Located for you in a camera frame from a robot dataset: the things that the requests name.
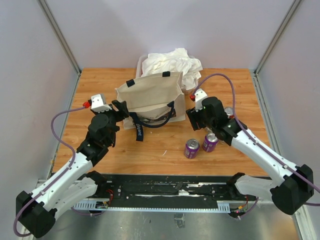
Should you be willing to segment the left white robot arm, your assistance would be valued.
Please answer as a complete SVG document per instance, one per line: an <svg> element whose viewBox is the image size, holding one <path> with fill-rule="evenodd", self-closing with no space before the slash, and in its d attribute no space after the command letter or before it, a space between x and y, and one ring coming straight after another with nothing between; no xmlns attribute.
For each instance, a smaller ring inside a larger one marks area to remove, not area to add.
<svg viewBox="0 0 320 240"><path fill-rule="evenodd" d="M32 192L22 191L16 197L13 231L18 237L41 238L56 221L79 201L107 193L104 177L90 171L116 144L117 126L129 117L125 101L105 104L97 97L83 104L94 113L84 141L72 150L71 159L45 183Z"/></svg>

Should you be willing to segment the cream canvas tote bag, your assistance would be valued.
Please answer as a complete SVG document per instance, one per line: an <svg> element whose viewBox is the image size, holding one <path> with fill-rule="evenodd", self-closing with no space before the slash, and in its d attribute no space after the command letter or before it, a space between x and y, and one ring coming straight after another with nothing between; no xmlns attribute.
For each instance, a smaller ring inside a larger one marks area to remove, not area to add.
<svg viewBox="0 0 320 240"><path fill-rule="evenodd" d="M126 81L116 88L117 100L125 101L129 117L123 120L125 130L136 130L136 140L144 140L144 128L161 128L170 122L186 119L183 73L164 71Z"/></svg>

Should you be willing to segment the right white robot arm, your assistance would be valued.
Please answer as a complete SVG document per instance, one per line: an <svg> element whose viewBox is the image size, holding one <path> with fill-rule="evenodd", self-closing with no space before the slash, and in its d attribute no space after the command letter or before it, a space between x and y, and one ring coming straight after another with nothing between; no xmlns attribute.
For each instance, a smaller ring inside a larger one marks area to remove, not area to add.
<svg viewBox="0 0 320 240"><path fill-rule="evenodd" d="M238 200L243 195L272 201L283 213L293 215L314 195L313 170L283 158L260 141L248 127L235 118L228 118L217 97L191 96L195 106L186 111L192 128L210 128L218 140L239 150L270 177L269 180L235 174L226 188L227 196Z"/></svg>

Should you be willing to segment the red soda can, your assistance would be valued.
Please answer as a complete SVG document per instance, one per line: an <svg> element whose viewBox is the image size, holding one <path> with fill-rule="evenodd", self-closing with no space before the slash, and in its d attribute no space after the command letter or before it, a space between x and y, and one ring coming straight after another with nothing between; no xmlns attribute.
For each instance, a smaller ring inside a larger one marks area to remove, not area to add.
<svg viewBox="0 0 320 240"><path fill-rule="evenodd" d="M224 111L225 111L225 113L226 113L226 115L227 115L227 117L229 118L229 119L233 119L234 118L234 111L233 111L233 108L232 107L226 107L225 109L224 109Z"/></svg>

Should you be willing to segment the purple soda can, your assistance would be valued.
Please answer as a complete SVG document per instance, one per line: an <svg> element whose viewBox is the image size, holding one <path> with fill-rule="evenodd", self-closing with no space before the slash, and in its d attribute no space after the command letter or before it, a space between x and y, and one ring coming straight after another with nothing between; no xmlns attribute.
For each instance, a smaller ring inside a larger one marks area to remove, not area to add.
<svg viewBox="0 0 320 240"><path fill-rule="evenodd" d="M210 132L204 137L202 149L205 152L210 153L215 150L218 142L219 142L219 139L217 138L217 136L213 132Z"/></svg>
<svg viewBox="0 0 320 240"><path fill-rule="evenodd" d="M194 159L197 156L199 149L199 142L196 139L191 138L185 143L184 156L188 159Z"/></svg>

